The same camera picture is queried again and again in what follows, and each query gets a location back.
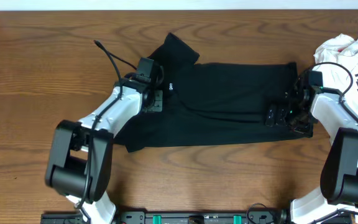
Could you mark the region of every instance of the wooden table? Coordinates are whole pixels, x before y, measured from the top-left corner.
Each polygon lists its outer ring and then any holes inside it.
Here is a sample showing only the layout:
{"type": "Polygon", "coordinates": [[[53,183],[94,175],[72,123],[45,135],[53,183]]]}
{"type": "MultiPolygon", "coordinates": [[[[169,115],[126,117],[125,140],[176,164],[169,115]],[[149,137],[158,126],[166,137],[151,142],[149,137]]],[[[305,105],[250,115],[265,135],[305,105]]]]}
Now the wooden table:
{"type": "MultiPolygon", "coordinates": [[[[358,11],[0,12],[0,223],[38,223],[44,211],[72,210],[44,174],[56,125],[92,112],[116,80],[92,40],[137,63],[168,32],[201,63],[296,61],[302,70],[325,40],[358,37],[358,11]]],[[[114,146],[108,192],[118,205],[150,211],[286,207],[319,185],[329,149],[321,125],[313,138],[295,141],[132,154],[114,146]]]]}

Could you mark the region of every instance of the white cloth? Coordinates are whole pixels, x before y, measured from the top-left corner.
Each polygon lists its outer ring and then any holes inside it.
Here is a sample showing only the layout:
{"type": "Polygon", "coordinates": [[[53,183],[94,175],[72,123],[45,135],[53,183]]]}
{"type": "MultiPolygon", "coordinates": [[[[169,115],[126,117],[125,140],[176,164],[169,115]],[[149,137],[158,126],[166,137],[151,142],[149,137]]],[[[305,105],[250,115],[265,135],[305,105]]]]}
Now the white cloth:
{"type": "MultiPolygon", "coordinates": [[[[353,85],[345,94],[345,99],[350,108],[358,115],[358,39],[355,41],[352,37],[341,34],[327,40],[317,48],[314,58],[316,63],[336,62],[345,66],[352,73],[353,85]]],[[[343,92],[350,84],[350,78],[346,71],[336,65],[319,65],[313,70],[323,73],[324,87],[336,88],[343,92]]]]}

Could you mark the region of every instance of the black shirt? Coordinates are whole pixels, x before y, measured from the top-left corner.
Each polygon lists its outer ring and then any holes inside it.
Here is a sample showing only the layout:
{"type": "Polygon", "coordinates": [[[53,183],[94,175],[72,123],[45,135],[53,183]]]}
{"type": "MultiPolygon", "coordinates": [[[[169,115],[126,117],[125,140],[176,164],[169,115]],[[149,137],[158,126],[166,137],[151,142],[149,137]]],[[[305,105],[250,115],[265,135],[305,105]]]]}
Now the black shirt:
{"type": "Polygon", "coordinates": [[[199,54],[168,34],[149,58],[164,67],[163,111],[131,118],[115,138],[129,152],[143,147],[208,146],[296,139],[265,126],[272,103],[285,103],[296,64],[195,64],[199,54]]]}

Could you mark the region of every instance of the white background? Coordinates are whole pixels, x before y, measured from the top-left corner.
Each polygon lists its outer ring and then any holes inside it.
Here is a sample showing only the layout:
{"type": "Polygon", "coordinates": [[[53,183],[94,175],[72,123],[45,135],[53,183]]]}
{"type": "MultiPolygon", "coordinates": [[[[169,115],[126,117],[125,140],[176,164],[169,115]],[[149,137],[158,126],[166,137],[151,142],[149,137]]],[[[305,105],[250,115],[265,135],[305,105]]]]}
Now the white background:
{"type": "Polygon", "coordinates": [[[185,9],[358,9],[358,0],[0,0],[0,11],[185,9]]]}

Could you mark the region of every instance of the black fabric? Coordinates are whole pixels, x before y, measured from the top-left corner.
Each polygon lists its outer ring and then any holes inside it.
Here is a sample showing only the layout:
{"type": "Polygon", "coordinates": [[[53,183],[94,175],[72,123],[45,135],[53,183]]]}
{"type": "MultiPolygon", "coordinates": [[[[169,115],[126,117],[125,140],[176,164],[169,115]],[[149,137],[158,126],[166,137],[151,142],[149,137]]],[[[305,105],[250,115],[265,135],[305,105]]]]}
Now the black fabric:
{"type": "Polygon", "coordinates": [[[176,36],[167,36],[149,57],[165,70],[163,111],[131,118],[115,143],[133,152],[147,146],[207,146],[301,137],[283,126],[264,125],[270,104],[286,103],[285,92],[297,77],[295,63],[195,65],[198,57],[176,36]]]}

